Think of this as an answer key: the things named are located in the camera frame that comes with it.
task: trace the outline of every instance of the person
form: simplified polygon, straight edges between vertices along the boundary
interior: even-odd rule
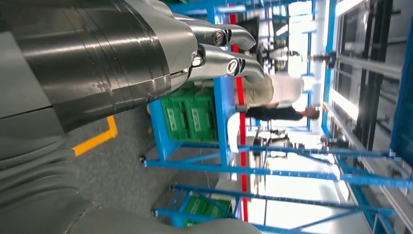
[[[287,61],[289,57],[297,56],[300,54],[297,51],[289,50],[288,47],[278,48],[267,52],[267,57],[275,59],[277,61]]]
[[[300,98],[304,90],[304,80],[301,77],[291,77],[288,73],[275,75],[265,74],[265,79],[259,83],[250,83],[242,78],[244,104],[248,107],[267,106],[278,108],[290,106]],[[202,83],[203,87],[213,87],[212,81]],[[234,80],[235,103],[238,105],[238,87]]]
[[[292,106],[277,108],[277,107],[251,107],[247,110],[246,117],[252,117],[261,121],[270,120],[300,120],[303,117],[310,119],[318,119],[320,111],[315,107],[306,107],[304,111],[298,112]]]

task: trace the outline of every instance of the metal rack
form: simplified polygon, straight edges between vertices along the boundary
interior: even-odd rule
[[[395,211],[391,208],[381,208],[369,205],[355,205],[353,203],[339,203],[339,202],[331,202],[331,201],[318,201],[318,200],[308,200],[308,199],[296,199],[296,198],[289,198],[289,197],[276,197],[276,196],[266,196],[266,195],[257,195],[251,193],[243,193],[231,190],[220,190],[220,189],[209,189],[203,187],[196,187],[196,186],[188,186],[188,185],[181,185],[175,184],[171,186],[171,190],[176,190],[178,193],[169,205],[167,209],[157,208],[154,210],[155,216],[166,216],[172,219],[172,223],[176,227],[183,227],[183,220],[193,220],[196,222],[206,222],[216,220],[217,218],[213,218],[206,215],[201,214],[188,214],[185,213],[185,207],[188,205],[189,200],[192,196],[198,196],[205,201],[209,202],[210,205],[215,206],[224,214],[227,214],[228,218],[236,218],[241,219],[240,216],[240,201],[242,198],[255,198],[255,199],[262,199],[265,201],[265,208],[264,208],[264,221],[263,224],[255,224],[252,223],[258,230],[265,231],[265,232],[272,232],[272,233],[286,233],[286,234],[312,234],[311,232],[302,231],[305,228],[315,226],[321,223],[329,222],[332,220],[337,220],[340,218],[345,218],[350,215],[354,215],[359,212],[366,212],[375,217],[374,219],[374,227],[373,233],[381,234],[381,233],[395,233],[392,225],[388,221],[388,217],[394,216]],[[216,201],[210,199],[209,197],[212,194],[218,195],[225,195],[226,197],[231,197],[234,199],[235,207],[233,207],[232,211],[228,211],[223,209]],[[299,226],[296,226],[292,229],[280,228],[267,225],[267,205],[268,202],[271,201],[279,201],[279,202],[289,202],[289,203],[298,203],[298,204],[307,204],[307,205],[314,205],[314,206],[323,206],[337,209],[338,214],[333,214],[329,217],[313,221],[310,223],[304,223]]]
[[[286,4],[296,1],[282,1]],[[180,4],[172,6],[171,9],[174,12],[187,14],[190,11],[195,9],[205,9],[208,13],[208,20],[210,22],[215,22],[216,18],[224,19],[225,16],[219,13],[215,5],[223,4],[224,2],[194,2],[189,4]],[[251,3],[248,4],[243,1],[235,1],[236,4],[245,4],[251,6]],[[329,31],[328,31],[328,41],[326,46],[326,52],[329,53],[333,51],[333,40],[334,40],[334,25],[336,16],[334,14],[336,3],[334,0],[330,1],[329,11]],[[217,78],[214,80],[214,89],[215,89],[215,100],[217,104],[217,120],[218,120],[218,130],[219,130],[219,143],[207,144],[207,143],[190,143],[190,142],[175,142],[170,141],[168,134],[166,132],[166,126],[164,122],[164,117],[162,113],[161,104],[159,101],[150,104],[152,112],[152,122],[154,134],[157,142],[157,149],[159,154],[158,160],[144,160],[145,166],[150,167],[169,167],[175,169],[184,169],[184,170],[198,170],[198,171],[210,171],[210,172],[224,172],[224,173],[239,173],[243,175],[276,175],[276,176],[293,176],[293,177],[305,177],[305,178],[317,178],[317,179],[326,179],[332,181],[345,181],[349,184],[351,195],[355,201],[355,205],[345,208],[349,204],[336,204],[336,203],[325,203],[322,204],[316,203],[315,201],[310,200],[293,200],[285,197],[270,197],[270,196],[259,196],[252,195],[248,193],[241,192],[229,192],[222,190],[213,190],[205,188],[195,188],[190,186],[176,185],[175,189],[179,190],[179,195],[185,194],[186,197],[190,196],[192,193],[224,193],[226,195],[232,195],[237,200],[236,210],[239,208],[240,200],[242,198],[260,198],[268,200],[279,200],[286,202],[297,202],[297,203],[311,203],[315,205],[325,205],[325,206],[340,206],[340,208],[350,209],[350,212],[344,213],[342,216],[346,216],[351,212],[363,212],[368,223],[370,224],[374,233],[395,233],[390,223],[388,217],[397,214],[397,216],[403,221],[407,229],[413,232],[413,208],[411,203],[407,200],[406,196],[402,194],[400,188],[411,189],[413,188],[413,181],[411,177],[403,178],[393,178],[386,175],[386,172],[382,170],[381,163],[386,162],[400,162],[401,160],[411,160],[409,156],[412,155],[412,150],[410,149],[410,143],[412,142],[413,133],[410,132],[410,129],[403,129],[401,123],[404,121],[410,124],[411,120],[411,111],[413,111],[413,105],[411,104],[412,96],[409,90],[413,89],[413,83],[411,77],[413,76],[413,28],[411,28],[409,37],[407,39],[408,46],[406,51],[405,64],[403,69],[398,70],[401,75],[401,86],[400,94],[397,102],[396,114],[395,114],[395,124],[392,134],[391,150],[390,151],[367,151],[366,147],[358,140],[358,138],[353,134],[353,132],[348,129],[344,121],[338,116],[338,114],[331,108],[329,105],[330,97],[330,84],[333,76],[333,69],[326,69],[326,79],[325,79],[325,92],[324,92],[324,107],[325,111],[323,112],[323,122],[322,129],[325,132],[326,136],[330,137],[330,131],[328,129],[327,119],[329,115],[334,119],[336,125],[340,126],[343,134],[349,139],[352,143],[352,146],[355,150],[348,149],[296,149],[296,148],[280,148],[280,147],[261,147],[255,145],[239,145],[238,148],[240,152],[250,152],[265,151],[266,154],[271,151],[277,152],[286,152],[286,153],[295,153],[301,155],[305,158],[323,163],[328,166],[337,165],[340,168],[340,173],[317,173],[317,172],[300,172],[300,171],[277,171],[270,170],[266,168],[246,168],[239,166],[231,166],[229,164],[230,159],[233,157],[233,153],[230,151],[227,143],[227,131],[226,131],[226,122],[228,118],[235,112],[234,100],[233,100],[233,82],[229,77]],[[352,60],[351,58],[346,58],[339,56],[339,61],[347,63],[355,63],[360,66],[360,61]],[[363,61],[363,68],[371,69],[376,72],[383,72],[382,69],[386,68],[385,66],[379,66],[380,70],[375,70],[377,64],[371,63],[368,61]],[[394,68],[389,68],[384,73],[394,73]],[[188,147],[188,148],[209,148],[209,149],[219,149],[219,153],[211,154],[207,156],[197,156],[190,159],[184,159],[180,161],[171,161],[168,160],[169,156],[179,147]],[[334,156],[334,162],[331,162],[327,159],[327,155]],[[210,159],[220,157],[221,163],[218,165],[208,165],[208,164],[199,164],[200,160]],[[348,163],[349,159],[354,159],[361,162],[364,165],[365,169],[360,169],[355,166],[350,166]],[[392,205],[391,209],[387,208],[378,208],[371,206],[368,199],[363,194],[359,185],[363,186],[378,186],[380,190],[385,194],[387,199]],[[179,199],[175,198],[174,204],[177,203]],[[174,219],[174,225],[179,226],[179,220],[182,218],[196,219],[199,221],[208,221],[211,218],[201,217],[201,216],[188,216],[188,214],[183,213],[182,207],[185,205],[185,202],[179,207],[179,209],[157,209],[155,211],[156,215],[165,215],[170,216]],[[235,216],[235,213],[230,215],[232,218],[239,218]],[[341,216],[336,215],[330,217],[326,220],[320,220],[320,222],[326,222],[333,218],[340,218]],[[296,229],[286,230],[275,227],[268,227],[265,225],[256,225],[257,228],[263,231],[278,232],[278,233],[303,233],[300,231],[303,227],[308,227],[308,225],[303,225],[297,227]]]
[[[336,5],[334,4],[334,1],[331,2],[332,4],[330,4],[330,12],[335,12]],[[396,112],[394,114],[394,125],[391,135],[391,145],[389,152],[390,155],[400,158],[399,162],[394,161],[390,165],[395,168],[399,168],[402,172],[404,172],[404,168],[400,165],[407,165],[407,163],[411,165],[413,162],[411,157],[411,143],[413,142],[413,132],[411,132],[411,126],[413,126],[413,123],[411,123],[410,120],[412,110],[412,96],[411,92],[409,92],[413,88],[413,83],[411,81],[411,78],[413,76],[413,18],[410,24],[410,33],[407,38],[406,55],[403,67],[388,66],[384,63],[384,59],[387,48],[387,38],[389,35],[390,17],[393,14],[392,3],[392,0],[378,0],[370,2],[370,12],[366,20],[366,40],[364,44],[364,53],[362,55],[362,59],[349,58],[347,56],[340,55],[339,53],[344,50],[342,41],[341,48],[337,48],[339,65],[336,65],[335,70],[337,71],[338,69],[339,75],[346,75],[342,74],[342,71],[340,70],[342,64],[348,64],[363,69],[361,73],[362,88],[360,91],[359,108],[365,109],[365,112],[359,112],[355,131],[352,131],[352,129],[348,127],[346,122],[331,106],[332,100],[329,97],[329,92],[330,85],[332,83],[331,81],[334,75],[334,69],[330,68],[326,69],[324,90],[325,108],[323,113],[322,129],[327,136],[331,136],[331,131],[329,129],[330,124],[328,121],[330,116],[332,117],[334,124],[340,127],[340,131],[352,143],[355,149],[372,149],[373,138],[375,134],[375,124],[377,121],[376,115],[381,82],[386,77],[399,78],[399,95],[396,103]],[[328,43],[326,47],[327,53],[333,51],[335,21],[338,20],[338,23],[340,24],[345,20],[345,18],[346,15],[336,18],[334,14],[330,14]],[[372,27],[373,18],[375,18],[376,20],[374,28]],[[343,34],[345,33],[341,32],[341,35],[339,33],[337,41],[340,41],[340,37],[342,37]],[[371,39],[373,44],[380,44],[381,46],[372,49],[371,54],[369,55]],[[361,163],[361,165],[370,173],[374,173],[375,175],[387,174],[387,171],[384,171],[383,169],[386,168],[387,164],[383,160],[361,157],[357,159],[357,162]],[[342,170],[344,172],[348,172],[346,168],[342,167]],[[402,177],[406,178],[407,180],[412,179],[411,173],[409,172],[403,173]],[[369,204],[369,200],[359,186],[351,185],[350,188],[353,198],[358,204]],[[396,222],[400,220],[401,223],[405,226],[405,229],[413,232],[413,206],[406,197],[406,194],[403,193],[400,189],[391,189],[385,187],[384,185],[380,186],[380,190],[396,211]],[[370,226],[373,227],[375,218],[366,213],[364,215]]]

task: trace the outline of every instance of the gray carpet floor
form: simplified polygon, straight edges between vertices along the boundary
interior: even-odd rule
[[[165,207],[172,200],[173,193],[167,188],[173,183],[198,186],[217,183],[218,174],[144,168],[139,162],[141,154],[157,157],[145,107],[117,114],[114,118],[118,135],[75,159],[80,191],[87,198],[150,217],[153,208]],[[106,119],[88,124],[69,133],[67,145],[74,147],[107,129]],[[198,149],[179,149],[173,157],[186,158],[199,153]]]

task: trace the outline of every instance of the blue metal frame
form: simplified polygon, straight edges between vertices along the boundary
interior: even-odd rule
[[[386,231],[389,230],[388,233],[393,233],[392,231],[394,231],[387,219],[389,216],[395,215],[395,211],[390,208],[381,208],[381,207],[365,206],[365,205],[357,206],[351,203],[339,203],[339,202],[330,202],[330,201],[318,201],[318,200],[295,199],[295,198],[289,198],[289,197],[257,195],[257,194],[238,192],[238,191],[233,191],[233,190],[211,189],[211,188],[188,186],[188,185],[181,185],[181,184],[175,184],[174,186],[172,186],[172,188],[178,191],[178,195],[176,196],[175,200],[178,200],[179,196],[181,196],[182,194],[185,194],[185,199],[184,199],[183,204],[179,206],[179,208],[176,210],[173,208],[175,206],[175,202],[174,202],[175,200],[174,200],[173,204],[169,205],[168,209],[156,209],[155,215],[170,217],[172,218],[172,220],[175,220],[174,223],[178,224],[179,227],[183,226],[183,219],[197,221],[197,222],[206,222],[206,221],[212,221],[212,220],[217,219],[217,218],[212,218],[212,217],[205,216],[205,215],[188,214],[184,212],[186,206],[188,205],[188,201],[191,197],[191,194],[193,192],[196,192],[200,195],[202,193],[210,194],[210,195],[219,194],[219,195],[225,195],[225,196],[234,198],[236,201],[236,205],[233,209],[233,212],[228,213],[228,217],[231,217],[231,218],[235,218],[234,214],[237,213],[237,210],[241,209],[239,204],[242,198],[254,198],[254,199],[265,200],[263,225],[258,225],[254,223],[252,223],[252,225],[254,225],[257,229],[261,231],[266,231],[266,232],[282,233],[282,234],[289,234],[289,233],[308,234],[309,232],[303,232],[301,230],[304,228],[310,227],[310,226],[320,224],[320,223],[324,223],[324,222],[328,222],[331,220],[343,218],[349,215],[353,215],[358,212],[368,212],[376,216],[375,225],[372,227],[372,230],[374,230],[375,233],[383,233],[383,232],[380,232],[382,230],[386,230]],[[273,227],[273,226],[267,226],[266,224],[267,223],[267,217],[266,217],[267,212],[266,211],[267,211],[268,201],[280,201],[280,202],[290,202],[290,203],[338,208],[338,209],[344,209],[344,212],[327,217],[327,218],[323,218],[315,222],[303,224],[303,225],[300,225],[292,229],[278,228],[278,227]],[[214,206],[217,205],[217,203],[212,199],[209,199],[208,202],[211,202],[211,204]]]
[[[390,149],[401,155],[411,166],[413,165],[413,130],[411,116],[412,105],[412,82],[413,77],[413,17],[410,24],[410,32],[406,44],[406,54],[402,75],[400,78],[399,95],[394,113],[393,130],[390,141]]]
[[[328,17],[328,35],[327,35],[327,45],[325,47],[325,52],[330,53],[333,51],[333,40],[334,40],[334,24],[336,20],[336,1],[330,0],[330,10],[329,10],[329,17]],[[326,73],[325,73],[325,81],[324,81],[324,102],[329,101],[330,99],[330,85],[331,85],[331,69],[326,66]],[[331,136],[330,131],[327,127],[327,119],[328,114],[326,111],[323,110],[322,112],[322,123],[321,128],[326,133],[328,137]]]
[[[191,2],[188,4],[172,5],[171,10],[177,13],[183,13],[186,9],[193,9],[196,7],[203,7],[206,9],[207,18],[209,22],[216,23],[216,18],[224,19],[226,15],[219,14],[214,4],[225,3],[224,0],[216,0],[213,2]],[[183,163],[193,163],[202,159],[209,159],[219,156],[221,158],[221,166],[226,167],[229,160],[232,158],[233,153],[229,149],[227,138],[226,123],[230,116],[235,113],[235,100],[234,100],[234,82],[233,77],[224,76],[214,79],[214,96],[215,96],[215,109],[218,126],[218,138],[219,138],[219,150],[217,155],[208,155],[198,158],[191,158],[183,161]],[[169,156],[173,154],[183,142],[172,141],[169,139],[165,124],[165,116],[162,110],[162,105],[159,100],[149,104],[151,111],[151,119],[153,125],[153,132],[156,140],[156,147],[159,154],[159,162],[167,162]]]

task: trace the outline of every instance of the blue metal shelf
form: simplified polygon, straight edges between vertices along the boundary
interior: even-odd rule
[[[308,228],[314,225],[318,225],[321,223],[329,222],[332,220],[337,220],[340,218],[344,218],[359,212],[367,212],[375,217],[374,225],[372,226],[372,230],[374,233],[395,233],[394,229],[390,225],[388,221],[388,217],[394,216],[395,211],[391,208],[381,208],[375,207],[370,205],[355,205],[353,203],[339,203],[339,202],[331,202],[331,201],[317,201],[317,200],[306,200],[306,199],[295,199],[289,197],[275,197],[275,196],[266,196],[266,195],[256,195],[251,193],[244,193],[244,192],[237,192],[237,191],[229,191],[229,190],[219,190],[219,189],[210,189],[210,188],[203,188],[203,187],[196,187],[196,186],[188,186],[182,184],[175,184],[172,188],[178,191],[174,201],[169,205],[168,209],[158,208],[155,209],[156,216],[167,216],[172,219],[172,223],[174,226],[183,227],[183,219],[198,221],[198,222],[207,222],[216,220],[217,218],[201,215],[201,214],[188,214],[185,213],[184,210],[188,205],[188,201],[193,194],[197,194],[200,197],[203,197],[208,202],[212,203],[211,205],[218,206],[216,202],[208,198],[208,195],[217,194],[217,195],[225,195],[228,197],[233,198],[236,200],[236,205],[233,209],[233,212],[228,213],[229,218],[237,218],[235,214],[239,213],[240,207],[240,200],[242,198],[254,198],[254,199],[263,199],[265,200],[265,209],[264,209],[264,222],[263,225],[251,223],[257,229],[266,232],[272,233],[283,233],[283,234],[310,234],[310,232],[304,232],[302,229]],[[185,198],[181,205],[177,209],[174,209],[175,203],[180,198],[182,199],[182,195],[184,194]],[[307,204],[307,205],[314,205],[314,206],[324,206],[329,208],[339,208],[343,210],[343,212],[339,214],[334,214],[330,217],[323,218],[321,220],[306,223],[300,226],[297,226],[292,229],[280,228],[267,225],[267,203],[268,201],[280,201],[280,202],[289,202],[289,203],[298,203],[298,204]]]
[[[192,3],[187,6],[186,4],[179,4],[171,6],[172,11],[176,13],[184,13],[187,7],[193,5]],[[225,22],[227,17],[223,14],[217,14],[214,5],[210,2],[198,2],[194,6],[202,6],[206,9],[208,21],[212,23]],[[219,154],[213,154],[202,157],[194,157],[192,159],[184,160],[182,163],[195,163],[199,160],[206,158],[220,157],[221,167],[226,167],[229,164],[232,156],[234,155],[228,144],[228,132],[227,122],[229,117],[235,113],[235,101],[234,101],[234,77],[224,76],[214,79],[214,96],[215,96],[215,109],[217,115],[218,126],[218,138],[219,138]],[[184,142],[170,140],[165,123],[165,116],[162,110],[161,102],[159,100],[149,104],[151,119],[153,125],[153,132],[156,140],[156,147],[159,154],[158,160],[148,160],[150,162],[146,165],[156,165],[168,167],[168,158],[178,148],[182,146]]]

